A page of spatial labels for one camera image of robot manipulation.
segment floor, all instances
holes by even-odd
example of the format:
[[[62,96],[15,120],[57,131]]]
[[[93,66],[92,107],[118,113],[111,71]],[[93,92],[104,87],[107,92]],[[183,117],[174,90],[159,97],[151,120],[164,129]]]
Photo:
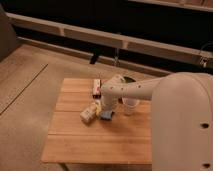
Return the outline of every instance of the floor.
[[[22,45],[0,63],[0,171],[61,171],[40,161],[48,125],[65,77],[110,78],[115,73],[137,80],[151,75]],[[73,171],[147,171],[149,167],[68,165]]]

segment wooden plank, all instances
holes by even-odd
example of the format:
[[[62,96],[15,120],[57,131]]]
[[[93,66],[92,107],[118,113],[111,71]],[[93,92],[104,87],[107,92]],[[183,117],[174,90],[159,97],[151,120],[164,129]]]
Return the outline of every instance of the wooden plank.
[[[63,93],[92,93],[92,79],[65,79],[61,92]]]
[[[42,161],[151,164],[150,102],[142,101],[131,117],[123,115],[123,106],[119,104],[111,122],[97,119],[88,126],[79,114],[94,101],[92,84],[92,79],[63,81]]]
[[[149,113],[150,104],[145,101],[130,117],[123,114],[123,106],[120,104],[115,110],[112,121],[97,118],[87,126],[81,121],[80,112],[55,112],[49,134],[150,137]]]
[[[48,135],[45,163],[151,164],[145,137]]]

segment cable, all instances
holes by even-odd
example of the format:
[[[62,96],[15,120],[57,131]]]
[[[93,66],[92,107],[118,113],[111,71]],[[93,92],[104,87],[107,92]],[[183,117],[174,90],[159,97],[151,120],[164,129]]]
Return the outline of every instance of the cable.
[[[210,45],[213,45],[213,41],[204,44],[204,45],[201,47],[200,52],[199,52],[199,56],[200,56],[200,62],[199,62],[199,63],[200,63],[201,66],[203,66],[203,68],[206,68],[209,59],[212,58],[212,57],[203,57],[203,56],[201,56],[201,53],[202,53],[202,51],[203,51],[206,47],[208,47],[208,46],[210,46]]]

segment clear cup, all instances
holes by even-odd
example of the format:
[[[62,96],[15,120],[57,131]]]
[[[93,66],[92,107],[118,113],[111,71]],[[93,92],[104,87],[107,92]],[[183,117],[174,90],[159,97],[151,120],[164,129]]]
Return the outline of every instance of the clear cup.
[[[134,113],[136,106],[139,105],[140,100],[138,99],[129,99],[129,98],[122,98],[124,114],[130,116]]]

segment black wall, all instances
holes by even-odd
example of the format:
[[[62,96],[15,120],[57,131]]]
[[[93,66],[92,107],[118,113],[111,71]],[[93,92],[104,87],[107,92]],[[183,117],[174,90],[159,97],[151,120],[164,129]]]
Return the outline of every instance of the black wall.
[[[126,0],[1,0],[6,11],[200,49],[213,41],[213,13]]]

